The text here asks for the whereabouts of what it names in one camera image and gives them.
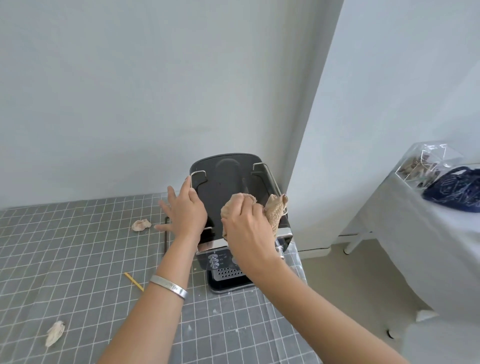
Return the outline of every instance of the towel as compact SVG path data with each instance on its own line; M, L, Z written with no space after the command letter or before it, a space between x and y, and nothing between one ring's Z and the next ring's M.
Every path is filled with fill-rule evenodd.
M257 199L252 196L251 194L243 194L244 197L249 197L253 200L255 204ZM222 207L220 210L220 215L222 218L228 218L230 215L230 204L232 199L229 199L227 203ZM264 214L267 217L270 226L272 227L273 236L276 238L276 231L278 230L278 223L280 222L280 218L283 215L283 210L287 207L288 197L287 195L283 194L281 196L276 196L271 194L268 198L267 203L264 207ZM227 233L225 232L225 227L223 227L222 236L225 240L227 240Z

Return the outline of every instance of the gray grid tablecloth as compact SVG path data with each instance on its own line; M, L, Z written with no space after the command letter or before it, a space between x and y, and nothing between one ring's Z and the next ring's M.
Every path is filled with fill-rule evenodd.
M0 363L95 363L140 297L164 251L166 194L0 212ZM286 261L305 280L291 243ZM318 363L303 338L256 288L217 295L194 261L170 363ZM66 323L45 348L47 330Z

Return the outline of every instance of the floor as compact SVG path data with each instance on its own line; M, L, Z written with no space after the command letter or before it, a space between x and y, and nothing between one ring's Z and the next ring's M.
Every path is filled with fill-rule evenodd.
M350 255L345 244L332 245L329 255L303 259L308 284L395 350L402 334L425 304L407 285L377 240L363 241ZM398 339L387 336L393 329Z

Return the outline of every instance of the espresso machine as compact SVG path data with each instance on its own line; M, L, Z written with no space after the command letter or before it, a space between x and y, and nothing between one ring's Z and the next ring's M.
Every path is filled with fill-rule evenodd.
M220 209L237 193L251 194L263 206L271 194L280 196L268 166L253 154L222 154L195 162L190 167L190 175L192 187L208 214L196 252L201 268L207 271L208 286L213 292L221 293L253 285L236 264L228 242L222 237ZM275 240L281 255L293 237L287 212L285 208Z

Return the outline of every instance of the navy blue bag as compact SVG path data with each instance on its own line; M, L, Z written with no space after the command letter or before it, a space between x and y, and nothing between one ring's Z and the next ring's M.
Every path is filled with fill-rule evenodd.
M480 212L480 169L454 168L432 183L422 197L455 210Z

